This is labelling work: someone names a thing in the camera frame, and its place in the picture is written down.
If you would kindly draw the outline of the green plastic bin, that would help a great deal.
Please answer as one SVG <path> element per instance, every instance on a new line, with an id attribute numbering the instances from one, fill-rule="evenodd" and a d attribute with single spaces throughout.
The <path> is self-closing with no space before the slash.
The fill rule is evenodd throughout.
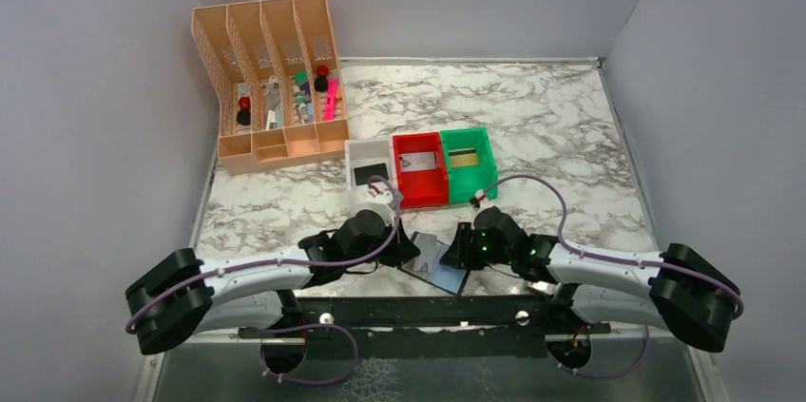
<path id="1" fill-rule="evenodd" d="M 498 180 L 497 163 L 484 127 L 440 132 L 449 181 L 450 204 L 467 202 Z"/>

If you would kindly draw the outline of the black leather card holder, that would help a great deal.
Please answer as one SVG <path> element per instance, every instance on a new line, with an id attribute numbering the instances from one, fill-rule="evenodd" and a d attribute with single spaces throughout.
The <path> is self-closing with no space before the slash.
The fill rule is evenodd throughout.
<path id="1" fill-rule="evenodd" d="M 448 294 L 460 296 L 469 272 L 440 262 L 448 252 L 449 245 L 439 240 L 436 235 L 419 232 L 413 232 L 411 241 L 420 254 L 404 263 L 400 270 Z"/>

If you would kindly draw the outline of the silver card tin box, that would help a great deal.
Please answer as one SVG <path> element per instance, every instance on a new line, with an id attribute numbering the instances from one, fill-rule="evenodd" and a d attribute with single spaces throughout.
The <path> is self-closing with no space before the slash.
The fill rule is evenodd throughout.
<path id="1" fill-rule="evenodd" d="M 525 289 L 536 296 L 552 297 L 558 291 L 558 286 L 556 284 L 547 283 L 543 281 L 527 282 L 525 284 Z"/>

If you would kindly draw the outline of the red plastic bin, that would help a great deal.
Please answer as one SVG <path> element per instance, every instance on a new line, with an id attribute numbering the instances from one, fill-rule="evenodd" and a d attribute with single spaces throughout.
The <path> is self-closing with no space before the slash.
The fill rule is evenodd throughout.
<path id="1" fill-rule="evenodd" d="M 449 181 L 443 146 L 438 132 L 421 132 L 392 136 L 396 157 L 397 187 L 403 196 L 404 209 L 443 206 L 449 203 Z M 435 153 L 433 170 L 402 173 L 398 155 L 409 152 Z"/>

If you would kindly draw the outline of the white plastic bin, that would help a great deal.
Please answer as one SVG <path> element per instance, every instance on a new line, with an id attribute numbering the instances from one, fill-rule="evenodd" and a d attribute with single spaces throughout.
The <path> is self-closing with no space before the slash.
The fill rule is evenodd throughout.
<path id="1" fill-rule="evenodd" d="M 367 186 L 370 177 L 383 177 L 397 187 L 395 163 L 391 136 L 345 142 L 346 200 L 351 213 L 359 212 L 373 197 Z"/>

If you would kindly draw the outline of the silver patterned credit card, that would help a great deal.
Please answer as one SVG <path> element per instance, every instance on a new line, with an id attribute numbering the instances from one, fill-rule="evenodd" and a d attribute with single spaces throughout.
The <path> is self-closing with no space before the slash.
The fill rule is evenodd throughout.
<path id="1" fill-rule="evenodd" d="M 398 164 L 402 173 L 433 170 L 437 167 L 435 153 L 409 152 L 398 155 Z"/>

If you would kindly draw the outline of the peach plastic desk organizer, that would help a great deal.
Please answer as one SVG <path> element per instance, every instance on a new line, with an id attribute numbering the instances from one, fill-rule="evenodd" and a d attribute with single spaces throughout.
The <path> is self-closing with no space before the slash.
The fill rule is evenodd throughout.
<path id="1" fill-rule="evenodd" d="M 350 137 L 344 82 L 328 0 L 255 0 L 195 8 L 191 30 L 220 105 L 217 154 L 231 175 L 342 159 Z M 315 70 L 339 81 L 336 118 L 324 120 L 327 92 L 314 90 Z M 305 71 L 315 121 L 300 124 L 291 84 Z M 261 85 L 279 82 L 282 127 L 264 129 Z M 251 98 L 251 124 L 236 122 L 238 100 Z"/>

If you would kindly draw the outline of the black credit card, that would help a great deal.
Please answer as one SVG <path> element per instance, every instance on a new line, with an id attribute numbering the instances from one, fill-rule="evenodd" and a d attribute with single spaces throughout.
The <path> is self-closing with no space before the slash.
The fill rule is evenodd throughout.
<path id="1" fill-rule="evenodd" d="M 388 167 L 385 163 L 373 163 L 354 167 L 353 180 L 355 185 L 367 184 L 372 177 L 380 177 L 389 180 Z"/>

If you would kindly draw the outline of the gold credit card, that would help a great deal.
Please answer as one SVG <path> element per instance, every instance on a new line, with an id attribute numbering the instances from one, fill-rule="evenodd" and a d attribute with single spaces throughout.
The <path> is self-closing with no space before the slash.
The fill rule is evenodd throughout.
<path id="1" fill-rule="evenodd" d="M 475 166 L 480 163 L 478 153 L 474 148 L 451 150 L 448 155 L 449 165 L 453 169 Z"/>

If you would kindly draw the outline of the pink highlighter pen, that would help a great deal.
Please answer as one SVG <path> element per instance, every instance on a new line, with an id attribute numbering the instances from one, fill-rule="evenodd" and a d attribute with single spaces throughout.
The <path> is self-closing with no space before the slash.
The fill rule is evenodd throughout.
<path id="1" fill-rule="evenodd" d="M 336 77 L 328 79 L 327 99 L 325 104 L 324 120 L 331 121 L 336 118 L 336 108 L 340 100 L 339 81 Z"/>

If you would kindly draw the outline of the red black stamp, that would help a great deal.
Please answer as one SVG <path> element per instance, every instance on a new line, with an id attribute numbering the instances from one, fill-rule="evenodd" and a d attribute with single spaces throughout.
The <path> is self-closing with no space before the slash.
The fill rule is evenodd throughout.
<path id="1" fill-rule="evenodd" d="M 317 93 L 324 93 L 329 90 L 329 73 L 330 69 L 326 65 L 317 66 L 316 77 L 314 80 L 314 90 Z"/>
<path id="2" fill-rule="evenodd" d="M 251 124 L 251 98 L 249 96 L 241 96 L 238 100 L 238 112 L 236 114 L 236 122 L 241 126 L 249 126 Z"/>

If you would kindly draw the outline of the white stapler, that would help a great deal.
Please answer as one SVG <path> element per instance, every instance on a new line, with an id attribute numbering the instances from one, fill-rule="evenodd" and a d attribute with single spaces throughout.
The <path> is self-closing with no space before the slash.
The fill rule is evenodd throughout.
<path id="1" fill-rule="evenodd" d="M 264 129 L 278 129 L 282 127 L 282 107 L 279 92 L 279 82 L 276 76 L 271 76 L 261 85 L 263 91 Z"/>

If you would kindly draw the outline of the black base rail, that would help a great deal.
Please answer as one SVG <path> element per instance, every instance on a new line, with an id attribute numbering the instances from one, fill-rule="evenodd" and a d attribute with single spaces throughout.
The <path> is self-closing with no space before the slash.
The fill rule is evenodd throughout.
<path id="1" fill-rule="evenodd" d="M 309 360 L 547 356 L 549 336 L 603 335 L 569 305 L 530 295 L 480 297 L 296 297 L 277 325 L 241 327 L 272 357 Z"/>

